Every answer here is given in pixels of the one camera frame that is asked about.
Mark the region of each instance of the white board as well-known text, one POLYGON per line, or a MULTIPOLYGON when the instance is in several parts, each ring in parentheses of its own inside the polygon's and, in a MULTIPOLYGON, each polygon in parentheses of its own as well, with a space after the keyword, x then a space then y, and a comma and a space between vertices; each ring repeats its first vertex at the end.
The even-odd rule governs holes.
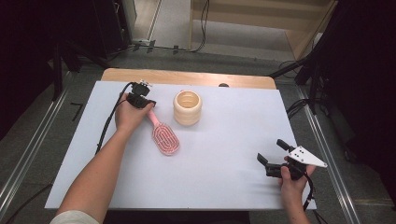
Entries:
MULTIPOLYGON (((125 84, 96 82, 46 208, 60 206, 73 180, 94 156, 125 84)), ((127 144, 110 209, 282 208, 276 178, 265 176, 256 160, 260 152, 270 163, 283 163, 287 152, 276 145, 278 138, 296 146, 279 91, 165 84, 150 89, 148 99, 157 101, 154 112, 173 129, 180 149, 164 156, 151 138, 151 122, 143 120, 127 144), (202 117, 190 127, 173 118, 173 99, 181 90, 195 91, 203 100, 202 117)), ((113 118, 104 143, 114 132, 113 118)), ((309 208, 315 209, 315 202, 309 208)))

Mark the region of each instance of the black cable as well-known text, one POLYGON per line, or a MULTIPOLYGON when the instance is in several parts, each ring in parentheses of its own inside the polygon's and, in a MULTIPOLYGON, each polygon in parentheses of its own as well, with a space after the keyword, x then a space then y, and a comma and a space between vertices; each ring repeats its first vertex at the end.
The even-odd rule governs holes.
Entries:
POLYGON ((117 57, 119 57, 121 54, 121 52, 117 52, 116 55, 114 55, 112 58, 108 59, 106 62, 109 63, 111 61, 113 61, 114 59, 116 59, 117 57))
POLYGON ((294 115, 296 115, 306 105, 311 105, 311 104, 312 105, 319 104, 319 105, 326 106, 321 98, 298 100, 286 110, 286 113, 288 114, 288 118, 291 119, 294 115))
MULTIPOLYGON (((277 69, 279 70, 279 69, 282 67, 282 65, 283 65, 284 63, 297 63, 297 62, 296 62, 296 61, 285 61, 285 62, 281 63, 281 64, 277 67, 277 69)), ((283 77, 286 77, 286 78, 294 78, 294 77, 288 77, 288 76, 286 76, 286 73, 283 74, 282 76, 283 76, 283 77)))
POLYGON ((202 10, 202 14, 201 14, 201 29, 202 29, 202 41, 201 41, 201 45, 198 47, 198 49, 193 50, 192 52, 198 52, 200 51, 204 46, 205 46, 205 42, 206 42, 206 22, 207 22, 207 15, 209 14, 209 5, 210 2, 209 0, 206 1, 204 9, 202 10), (203 22, 204 20, 204 12, 206 9, 206 15, 205 15, 205 24, 203 22))
MULTIPOLYGON (((191 49, 175 49, 175 48, 155 47, 155 46, 138 46, 138 47, 139 48, 146 48, 146 49, 169 49, 169 50, 177 50, 177 51, 180 51, 180 52, 198 52, 198 51, 200 51, 201 49, 204 48, 205 42, 206 42, 206 23, 207 23, 207 15, 209 13, 209 5, 210 5, 210 1, 206 0, 206 3, 204 5, 204 8, 203 8, 202 14, 201 14, 201 29, 202 29, 203 37, 202 37, 201 45, 197 49, 193 49, 193 50, 191 50, 191 49)), ((134 49, 135 46, 136 45, 132 45, 128 49, 134 49)))
POLYGON ((319 224, 321 224, 321 219, 322 221, 324 221, 324 223, 328 224, 327 221, 316 210, 312 210, 312 212, 315 214, 315 218, 317 219, 319 224))
POLYGON ((96 149, 95 155, 99 152, 99 150, 100 150, 101 147, 102 147, 103 139, 105 138, 106 131, 107 131, 107 128, 108 128, 108 124, 110 123, 111 119, 113 118, 113 115, 114 115, 114 113, 116 112, 117 106, 119 106, 122 102, 124 102, 124 101, 121 101, 121 102, 120 102, 120 99, 121 99, 122 95, 125 93, 125 90, 126 90, 130 85, 132 85, 132 84, 133 84, 132 82, 126 84, 126 86, 124 87, 124 89, 122 90, 122 92, 120 92, 120 97, 119 97, 119 99, 117 100, 117 102, 114 104, 113 110, 111 111, 110 116, 108 116, 108 118, 107 118, 107 120, 106 120, 106 123, 105 123, 105 127, 104 127, 103 130, 102 130, 102 134, 101 134, 101 136, 100 136, 99 143, 98 143, 98 145, 97 145, 98 147, 97 147, 97 149, 96 149))
POLYGON ((311 200, 314 198, 313 194, 314 194, 314 182, 312 182, 311 177, 309 177, 309 175, 306 172, 303 172, 302 170, 300 170, 297 166, 294 166, 293 164, 289 164, 289 166, 296 170, 297 172, 299 172, 300 174, 303 174, 306 178, 306 180, 308 181, 308 185, 309 185, 309 193, 308 196, 306 196, 306 200, 305 203, 303 205, 303 209, 304 211, 306 210, 306 208, 308 207, 309 203, 311 203, 311 200))
POLYGON ((14 214, 12 214, 12 216, 7 220, 6 224, 11 224, 14 222, 15 218, 17 217, 18 213, 27 205, 29 204, 35 197, 37 197, 38 195, 40 195, 42 192, 44 192, 46 189, 49 189, 50 187, 52 187, 53 185, 53 180, 55 178, 52 178, 51 182, 44 187, 43 189, 39 190, 35 195, 33 195, 32 197, 30 197, 30 199, 28 199, 25 203, 23 203, 18 209, 17 211, 14 212, 14 214))
POLYGON ((328 108, 328 95, 325 91, 324 87, 324 81, 322 78, 319 79, 319 84, 318 84, 318 91, 320 92, 319 99, 323 104, 319 105, 319 109, 325 114, 326 116, 329 116, 329 108, 328 108))

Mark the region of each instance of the white sleeve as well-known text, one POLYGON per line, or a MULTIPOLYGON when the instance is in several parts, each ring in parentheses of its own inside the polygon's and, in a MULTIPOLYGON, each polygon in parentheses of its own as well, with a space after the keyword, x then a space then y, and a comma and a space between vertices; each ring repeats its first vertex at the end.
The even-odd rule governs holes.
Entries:
POLYGON ((56 216, 50 224, 99 224, 93 217, 80 211, 66 211, 56 216))

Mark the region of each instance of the metal rail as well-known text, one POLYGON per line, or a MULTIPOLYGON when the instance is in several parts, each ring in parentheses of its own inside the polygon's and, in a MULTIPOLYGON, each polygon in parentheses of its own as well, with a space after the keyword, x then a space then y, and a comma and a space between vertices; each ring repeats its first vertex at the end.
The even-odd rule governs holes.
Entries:
MULTIPOLYGON (((302 90, 301 87, 297 86, 297 91, 301 99, 308 98, 306 92, 302 90)), ((334 161, 330 147, 327 144, 323 131, 320 128, 318 118, 317 116, 314 116, 312 114, 309 106, 306 105, 304 110, 308 118, 309 124, 311 125, 314 136, 318 142, 318 147, 323 156, 323 160, 329 165, 327 169, 329 171, 330 179, 334 186, 335 193, 337 194, 338 201, 341 204, 341 208, 343 209, 346 221, 349 224, 361 224, 361 220, 359 219, 355 205, 349 195, 347 186, 343 178, 341 177, 341 173, 338 170, 337 165, 334 161)))
POLYGON ((24 150, 18 164, 14 168, 11 176, 8 178, 6 184, 2 187, 0 192, 0 221, 3 219, 9 205, 12 202, 22 180, 26 176, 30 165, 35 159, 40 146, 50 129, 52 122, 61 108, 64 98, 68 93, 70 83, 74 80, 74 75, 71 72, 67 72, 64 79, 64 91, 61 93, 57 101, 52 102, 47 110, 46 115, 41 120, 38 128, 35 131, 29 145, 24 150))

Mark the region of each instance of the hand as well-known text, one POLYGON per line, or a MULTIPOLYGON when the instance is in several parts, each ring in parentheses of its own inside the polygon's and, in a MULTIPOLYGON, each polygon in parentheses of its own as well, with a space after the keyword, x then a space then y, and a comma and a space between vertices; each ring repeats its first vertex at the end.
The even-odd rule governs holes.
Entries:
POLYGON ((138 109, 126 101, 127 95, 124 93, 120 98, 122 103, 116 110, 116 126, 118 132, 126 132, 131 135, 150 109, 154 107, 154 104, 150 103, 145 108, 138 109))
MULTIPOLYGON (((306 173, 311 176, 315 171, 316 166, 307 165, 306 173)), ((302 176, 298 180, 291 180, 289 168, 282 166, 281 169, 282 178, 279 179, 279 185, 281 186, 282 204, 286 210, 294 209, 297 207, 303 208, 302 197, 303 191, 306 185, 306 177, 302 176)))

